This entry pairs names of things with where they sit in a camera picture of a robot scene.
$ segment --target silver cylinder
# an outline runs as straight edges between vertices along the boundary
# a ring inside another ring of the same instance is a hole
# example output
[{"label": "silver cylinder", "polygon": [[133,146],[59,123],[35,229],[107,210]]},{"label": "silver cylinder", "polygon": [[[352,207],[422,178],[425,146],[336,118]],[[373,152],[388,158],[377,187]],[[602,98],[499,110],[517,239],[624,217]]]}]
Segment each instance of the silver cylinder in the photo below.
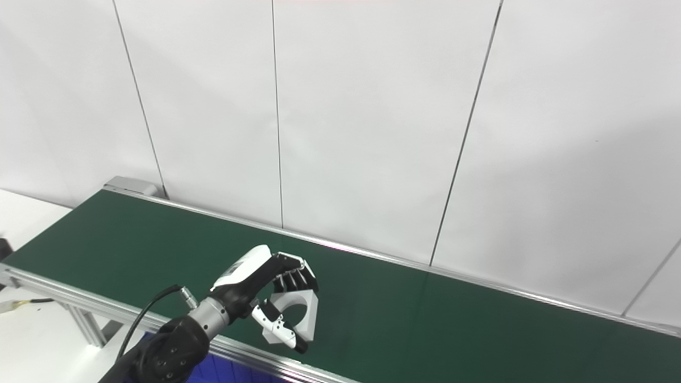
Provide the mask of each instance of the silver cylinder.
[{"label": "silver cylinder", "polygon": [[189,312],[189,316],[198,322],[209,339],[213,339],[229,324],[229,315],[225,308],[210,297],[201,301],[199,307]]}]

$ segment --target metal support bracket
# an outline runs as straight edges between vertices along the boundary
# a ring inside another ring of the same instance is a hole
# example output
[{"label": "metal support bracket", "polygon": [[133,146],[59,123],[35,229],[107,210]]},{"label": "metal support bracket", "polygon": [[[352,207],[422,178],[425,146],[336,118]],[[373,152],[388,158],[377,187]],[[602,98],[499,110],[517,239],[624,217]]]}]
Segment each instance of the metal support bracket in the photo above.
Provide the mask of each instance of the metal support bracket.
[{"label": "metal support bracket", "polygon": [[67,303],[60,303],[74,318],[76,325],[80,332],[85,337],[85,340],[92,346],[102,348],[104,347],[116,332],[122,327],[121,323],[110,320],[104,328],[99,328],[95,317],[92,313],[76,306]]},{"label": "metal support bracket", "polygon": [[107,188],[114,191],[124,190],[126,192],[143,194],[145,196],[167,198],[165,195],[165,190],[162,187],[158,187],[153,183],[128,177],[115,176],[109,180],[109,182],[104,184],[104,189]]}]

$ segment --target black cable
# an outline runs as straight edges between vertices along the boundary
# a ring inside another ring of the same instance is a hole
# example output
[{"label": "black cable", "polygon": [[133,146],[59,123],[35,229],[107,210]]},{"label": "black cable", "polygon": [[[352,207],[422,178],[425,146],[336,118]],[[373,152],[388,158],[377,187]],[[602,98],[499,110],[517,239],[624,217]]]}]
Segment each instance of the black cable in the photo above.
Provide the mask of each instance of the black cable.
[{"label": "black cable", "polygon": [[54,302],[54,299],[52,298],[31,299],[31,303],[47,303],[47,302]]},{"label": "black cable", "polygon": [[146,304],[144,309],[140,311],[140,313],[137,315],[137,318],[135,318],[135,321],[132,322],[132,325],[130,325],[130,329],[128,330],[128,333],[125,334],[125,339],[123,340],[123,344],[121,344],[121,349],[118,350],[118,356],[116,356],[116,360],[120,359],[123,354],[125,353],[125,349],[127,348],[127,344],[130,342],[130,338],[132,338],[132,333],[135,331],[135,328],[137,325],[140,324],[142,321],[142,318],[144,318],[144,314],[146,314],[147,311],[151,308],[151,306],[154,305],[158,300],[163,298],[166,295],[172,294],[173,292],[180,291],[182,289],[182,286],[179,285],[173,285],[170,286],[169,288],[166,288],[165,290],[161,291],[160,293],[156,294],[154,298],[149,301],[149,303]]}]

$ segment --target white table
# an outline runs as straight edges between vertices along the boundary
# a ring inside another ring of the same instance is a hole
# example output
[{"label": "white table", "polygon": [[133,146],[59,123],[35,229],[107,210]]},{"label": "white table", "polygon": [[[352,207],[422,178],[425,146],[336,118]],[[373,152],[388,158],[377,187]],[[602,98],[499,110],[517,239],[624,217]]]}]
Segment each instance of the white table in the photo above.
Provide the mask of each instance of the white table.
[{"label": "white table", "polygon": [[[0,236],[17,250],[69,211],[0,189]],[[10,286],[0,291],[0,302],[31,298],[42,297]],[[95,319],[100,325],[107,322]],[[113,364],[128,328],[124,326],[106,346],[96,348],[57,303],[23,305],[0,314],[0,382],[96,382]],[[130,344],[142,334],[136,331]]]}]

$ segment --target robotic arm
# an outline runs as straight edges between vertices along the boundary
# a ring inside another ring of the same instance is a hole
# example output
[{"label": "robotic arm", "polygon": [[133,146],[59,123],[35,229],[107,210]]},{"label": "robotic arm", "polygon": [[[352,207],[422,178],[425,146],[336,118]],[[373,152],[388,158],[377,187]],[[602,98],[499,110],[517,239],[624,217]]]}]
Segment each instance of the robotic arm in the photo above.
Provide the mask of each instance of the robotic arm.
[{"label": "robotic arm", "polygon": [[99,383],[181,383],[208,354],[210,340],[237,318],[252,316],[265,329],[295,351],[307,351],[307,343],[284,321],[268,300],[257,293],[274,283],[275,292],[318,291],[317,279],[300,257],[272,254],[260,245],[243,255],[224,272],[206,298],[187,315],[164,324],[121,357]]}]

